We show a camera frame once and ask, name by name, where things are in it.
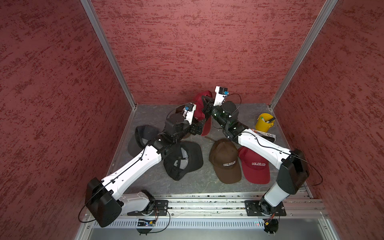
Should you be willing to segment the black cap front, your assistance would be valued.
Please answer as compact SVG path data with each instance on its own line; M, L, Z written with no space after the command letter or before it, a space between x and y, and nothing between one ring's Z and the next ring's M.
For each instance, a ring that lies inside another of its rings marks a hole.
M186 174L199 170L204 164L201 147L194 142L177 143L164 159L164 168L169 177L181 180Z

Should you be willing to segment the red cap with white logo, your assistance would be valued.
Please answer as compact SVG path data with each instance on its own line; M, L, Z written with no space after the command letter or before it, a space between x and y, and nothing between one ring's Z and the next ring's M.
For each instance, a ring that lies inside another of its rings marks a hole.
M270 182L269 162L246 147L238 149L242 169L246 180L252 184L266 185Z

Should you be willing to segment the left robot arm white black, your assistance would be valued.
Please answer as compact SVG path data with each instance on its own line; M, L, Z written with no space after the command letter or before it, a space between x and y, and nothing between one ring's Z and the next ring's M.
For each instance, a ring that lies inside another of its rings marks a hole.
M187 134L201 135L205 119L198 121L188 114L176 113L166 119L162 132L142 145L139 153L119 170L104 177L91 179L86 188L85 207L94 221L104 228L121 214L158 214L155 198L145 190L123 198L124 192L147 170L160 162L171 178L180 180L185 174L203 165L199 144L183 141Z

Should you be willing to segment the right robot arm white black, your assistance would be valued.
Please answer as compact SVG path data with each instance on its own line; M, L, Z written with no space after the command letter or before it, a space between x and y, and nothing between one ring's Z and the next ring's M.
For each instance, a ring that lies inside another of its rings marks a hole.
M258 209L264 216L276 212L279 204L290 195L295 195L310 176L304 154L296 149L280 147L238 121L237 107L231 101L219 104L211 97L202 97L203 113L211 116L230 141L246 147L279 170L276 183L262 196Z

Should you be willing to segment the dark brown cap back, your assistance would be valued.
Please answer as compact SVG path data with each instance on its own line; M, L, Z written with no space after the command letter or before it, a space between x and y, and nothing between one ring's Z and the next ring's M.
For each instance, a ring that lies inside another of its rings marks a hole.
M175 113L176 114L184 115L185 107L186 107L186 105L181 105L181 106L177 107L176 110L175 110Z

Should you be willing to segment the dark grey cap left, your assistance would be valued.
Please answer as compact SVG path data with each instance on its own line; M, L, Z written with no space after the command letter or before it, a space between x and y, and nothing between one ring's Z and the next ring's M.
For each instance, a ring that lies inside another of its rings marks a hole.
M133 136L128 143L128 153L135 157L146 146L148 141L155 138L160 133L160 130L150 125L138 126L135 129Z

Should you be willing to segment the white staples box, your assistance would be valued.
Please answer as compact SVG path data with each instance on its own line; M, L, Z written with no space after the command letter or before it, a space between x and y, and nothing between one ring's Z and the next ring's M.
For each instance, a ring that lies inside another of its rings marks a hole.
M274 134L270 134L270 133L266 133L266 132L261 132L261 131L255 130L255 129L252 129L252 131L254 133L258 134L259 136L262 136L263 138L270 138L270 139L273 139L273 140L276 139L276 135L274 135Z

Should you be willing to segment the yellow plastic bucket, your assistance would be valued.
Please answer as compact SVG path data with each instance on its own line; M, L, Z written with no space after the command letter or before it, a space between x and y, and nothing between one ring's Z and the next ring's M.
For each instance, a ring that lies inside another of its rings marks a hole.
M270 130L270 128L274 126L274 121L272 123L266 123L266 121L270 120L271 118L274 118L274 116L268 113L260 114L257 119L255 129L258 131L267 133Z

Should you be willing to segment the black stapler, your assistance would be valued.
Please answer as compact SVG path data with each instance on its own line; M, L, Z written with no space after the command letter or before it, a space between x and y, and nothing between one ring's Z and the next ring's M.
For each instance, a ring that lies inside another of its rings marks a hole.
M262 136L262 138L264 138L264 139L266 139L266 140L268 140L269 142L272 142L272 143L274 143L275 142L275 138L273 138L273 137L268 137L268 136Z

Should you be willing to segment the right corner aluminium profile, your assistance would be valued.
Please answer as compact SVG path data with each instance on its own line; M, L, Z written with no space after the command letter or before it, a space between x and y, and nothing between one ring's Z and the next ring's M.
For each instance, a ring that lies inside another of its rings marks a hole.
M272 112L274 111L279 100L283 96L284 91L286 90L286 88L290 84L296 71L298 70L302 61L306 57L308 51L310 50L311 46L315 42L317 36L319 35L321 29L323 28L324 24L326 23L327 19L329 18L330 14L332 13L332 11L333 11L333 9L337 3L338 3L338 0L326 0L324 5L322 6L317 18L315 19L315 21L314 21L311 29L309 30L303 44L301 45L291 67L289 68L286 76L284 77L281 85L279 86L275 96L273 97L273 99L269 105L269 108Z

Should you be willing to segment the corner aluminium profile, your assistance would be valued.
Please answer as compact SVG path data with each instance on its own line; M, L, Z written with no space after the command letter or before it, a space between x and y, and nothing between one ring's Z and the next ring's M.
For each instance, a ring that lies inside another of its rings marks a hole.
M131 106L131 108L135 111L137 109L137 103L134 100L134 97L128 87L128 84L126 82L126 79L124 77L123 71L121 70L119 63L115 57L115 54L113 53L113 50L109 44L109 41L107 39L107 36L103 30L103 27L100 23L100 20L97 16L97 13L95 11L95 8L92 4L92 1L90 0L81 0L82 6L87 14L88 19L90 20L90 23L99 39L99 42L102 45L102 48L110 62L110 65L112 69L114 70L114 73L123 89L123 92L125 93L125 96Z
M269 108L272 112L274 111L279 100L283 96L284 91L286 90L286 88L290 84L296 71L298 70L302 61L306 57L308 51L310 50L311 46L315 42L317 36L319 35L321 29L323 28L324 24L326 23L327 19L329 18L330 14L332 13L332 11L333 11L333 9L337 3L338 3L338 0L326 0L324 5L322 6L317 18L315 19L315 21L314 21L311 29L309 30L303 44L301 45L291 67L289 68L286 76L284 77L281 85L279 86L275 96L273 97L273 99L269 105Z

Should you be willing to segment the left corner aluminium profile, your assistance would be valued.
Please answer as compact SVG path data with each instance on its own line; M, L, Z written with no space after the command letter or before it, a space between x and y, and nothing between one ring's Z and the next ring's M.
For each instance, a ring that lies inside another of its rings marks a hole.
M87 14L88 19L90 20L90 23L99 39L99 42L102 45L102 48L110 62L110 65L112 69L114 70L114 73L123 89L123 92L125 93L125 96L131 106L131 108L135 111L137 109L137 103L134 100L134 97L128 87L128 84L126 82L126 79L124 77L123 71L121 70L119 63L115 57L115 54L113 53L113 50L109 44L109 41L107 39L107 36L103 30L103 27L100 23L100 20L97 16L97 13L95 11L95 8L92 4L92 1L90 0L81 0L82 6Z

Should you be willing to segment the aluminium rail frame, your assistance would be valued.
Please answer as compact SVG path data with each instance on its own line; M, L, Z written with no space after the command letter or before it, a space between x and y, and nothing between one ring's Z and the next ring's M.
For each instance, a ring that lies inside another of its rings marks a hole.
M314 229L324 240L340 237L321 199L311 198L306 190L283 200L274 213L262 214L261 192L157 195L150 214L122 212L106 229L133 229L143 234L167 230L268 230L274 235L283 229L283 221L301 223L292 227L296 236Z

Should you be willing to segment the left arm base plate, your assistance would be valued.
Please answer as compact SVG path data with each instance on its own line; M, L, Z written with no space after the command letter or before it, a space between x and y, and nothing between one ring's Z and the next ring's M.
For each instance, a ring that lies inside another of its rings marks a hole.
M149 205L143 211L134 211L127 213L127 216L143 216L143 217L162 217L167 216L169 206L168 200L150 201Z

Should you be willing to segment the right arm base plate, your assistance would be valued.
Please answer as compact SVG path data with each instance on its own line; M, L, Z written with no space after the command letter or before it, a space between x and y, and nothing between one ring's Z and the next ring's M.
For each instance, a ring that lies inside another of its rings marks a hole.
M285 217L287 215L283 202L276 207L270 206L266 201L245 201L245 210L248 217Z

